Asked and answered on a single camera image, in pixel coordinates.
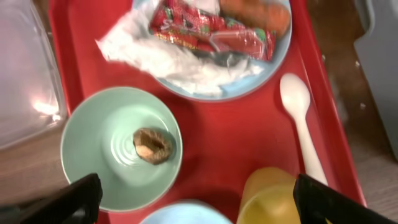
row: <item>green bowl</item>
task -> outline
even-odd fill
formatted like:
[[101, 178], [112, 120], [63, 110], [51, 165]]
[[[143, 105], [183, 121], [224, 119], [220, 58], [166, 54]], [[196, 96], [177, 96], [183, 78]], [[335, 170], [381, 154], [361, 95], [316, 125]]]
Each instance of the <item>green bowl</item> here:
[[[168, 161], [154, 166], [137, 156], [132, 134], [139, 128], [167, 133], [174, 147]], [[180, 170], [182, 139], [172, 112], [158, 98], [136, 88], [111, 88], [73, 112], [62, 134], [61, 158], [69, 183], [99, 175], [100, 209], [128, 212], [154, 202], [172, 186]]]

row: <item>clear plastic container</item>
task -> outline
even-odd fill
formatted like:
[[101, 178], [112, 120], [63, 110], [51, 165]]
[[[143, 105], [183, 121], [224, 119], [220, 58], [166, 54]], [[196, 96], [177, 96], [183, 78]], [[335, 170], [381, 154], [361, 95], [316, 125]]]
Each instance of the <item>clear plastic container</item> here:
[[57, 64], [34, 5], [0, 1], [0, 149], [56, 127], [66, 115]]

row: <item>red candy wrapper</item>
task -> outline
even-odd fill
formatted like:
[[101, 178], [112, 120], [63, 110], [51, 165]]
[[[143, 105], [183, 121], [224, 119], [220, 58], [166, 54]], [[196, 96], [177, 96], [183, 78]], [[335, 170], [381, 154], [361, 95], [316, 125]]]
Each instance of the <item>red candy wrapper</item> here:
[[182, 0], [163, 0], [149, 29], [162, 40], [207, 52], [241, 52], [270, 60], [276, 37], [273, 32], [247, 28], [232, 19], [209, 14]]

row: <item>spoon handle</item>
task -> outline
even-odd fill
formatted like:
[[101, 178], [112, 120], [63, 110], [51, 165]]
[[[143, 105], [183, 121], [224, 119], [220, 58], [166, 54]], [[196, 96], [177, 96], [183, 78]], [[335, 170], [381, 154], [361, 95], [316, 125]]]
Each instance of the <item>spoon handle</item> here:
[[313, 146], [310, 131], [304, 118], [296, 120], [298, 138], [300, 139], [301, 152], [303, 154], [305, 172], [319, 182], [328, 185], [328, 181], [323, 172], [318, 154]]

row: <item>yellow cup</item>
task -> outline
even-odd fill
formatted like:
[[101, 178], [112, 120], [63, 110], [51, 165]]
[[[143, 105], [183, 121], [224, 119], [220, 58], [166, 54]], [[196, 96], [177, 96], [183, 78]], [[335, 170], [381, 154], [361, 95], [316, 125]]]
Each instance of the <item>yellow cup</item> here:
[[237, 224], [299, 224], [294, 183], [293, 176], [275, 167], [252, 173], [244, 186]]

